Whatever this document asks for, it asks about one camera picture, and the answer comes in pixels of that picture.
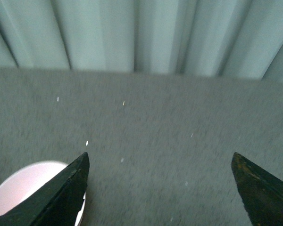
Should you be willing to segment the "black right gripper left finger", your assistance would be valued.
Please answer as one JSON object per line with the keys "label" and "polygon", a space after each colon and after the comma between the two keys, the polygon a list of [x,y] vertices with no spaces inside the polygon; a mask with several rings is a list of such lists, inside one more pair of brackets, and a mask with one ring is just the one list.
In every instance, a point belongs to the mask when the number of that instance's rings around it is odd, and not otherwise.
{"label": "black right gripper left finger", "polygon": [[0,226],[74,226],[84,202],[89,156],[81,154],[26,200],[0,216]]}

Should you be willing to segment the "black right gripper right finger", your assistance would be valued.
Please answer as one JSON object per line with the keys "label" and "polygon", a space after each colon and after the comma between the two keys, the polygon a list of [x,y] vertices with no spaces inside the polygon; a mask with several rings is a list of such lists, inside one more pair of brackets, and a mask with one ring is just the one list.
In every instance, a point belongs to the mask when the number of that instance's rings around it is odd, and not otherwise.
{"label": "black right gripper right finger", "polygon": [[283,181],[239,153],[231,169],[252,225],[283,226]]}

